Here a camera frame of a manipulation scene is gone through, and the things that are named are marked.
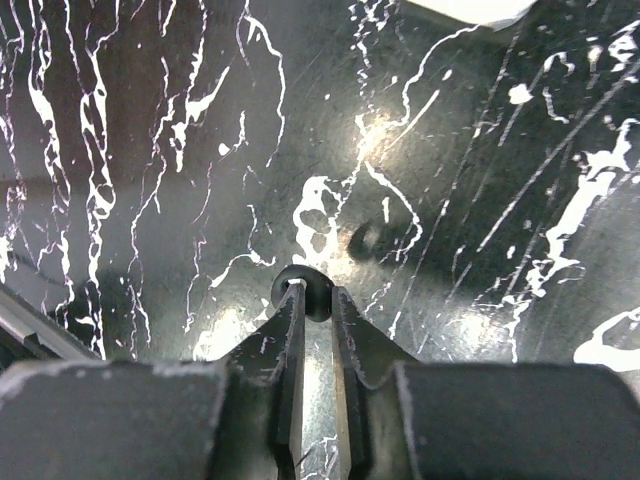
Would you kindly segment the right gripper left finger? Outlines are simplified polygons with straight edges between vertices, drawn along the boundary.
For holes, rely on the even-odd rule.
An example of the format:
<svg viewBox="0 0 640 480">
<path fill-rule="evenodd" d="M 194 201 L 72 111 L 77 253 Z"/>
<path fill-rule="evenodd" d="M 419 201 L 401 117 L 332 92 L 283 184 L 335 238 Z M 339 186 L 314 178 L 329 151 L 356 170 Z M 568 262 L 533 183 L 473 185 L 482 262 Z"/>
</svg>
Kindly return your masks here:
<svg viewBox="0 0 640 480">
<path fill-rule="evenodd" d="M 5 479 L 295 479 L 305 289 L 215 361 L 105 361 L 9 290 Z"/>
</svg>

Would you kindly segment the white earbud charging case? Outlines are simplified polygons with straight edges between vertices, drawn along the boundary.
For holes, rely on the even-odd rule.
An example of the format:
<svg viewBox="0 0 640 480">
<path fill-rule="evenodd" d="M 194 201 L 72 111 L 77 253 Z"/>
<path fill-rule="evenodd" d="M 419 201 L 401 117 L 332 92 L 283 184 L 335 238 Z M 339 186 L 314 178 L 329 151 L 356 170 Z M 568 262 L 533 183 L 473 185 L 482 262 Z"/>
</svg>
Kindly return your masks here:
<svg viewBox="0 0 640 480">
<path fill-rule="evenodd" d="M 536 0 L 416 0 L 409 4 L 451 19 L 499 30 L 519 21 Z"/>
</svg>

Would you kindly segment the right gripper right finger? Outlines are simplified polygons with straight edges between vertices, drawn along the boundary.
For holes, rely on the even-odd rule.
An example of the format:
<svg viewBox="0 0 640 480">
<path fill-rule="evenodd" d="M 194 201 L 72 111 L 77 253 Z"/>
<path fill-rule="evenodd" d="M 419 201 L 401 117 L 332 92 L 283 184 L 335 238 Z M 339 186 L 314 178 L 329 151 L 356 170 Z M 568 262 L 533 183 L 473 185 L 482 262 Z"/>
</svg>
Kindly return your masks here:
<svg viewBox="0 0 640 480">
<path fill-rule="evenodd" d="M 422 363 L 332 293 L 347 479 L 635 479 L 639 403 L 593 365 Z"/>
</svg>

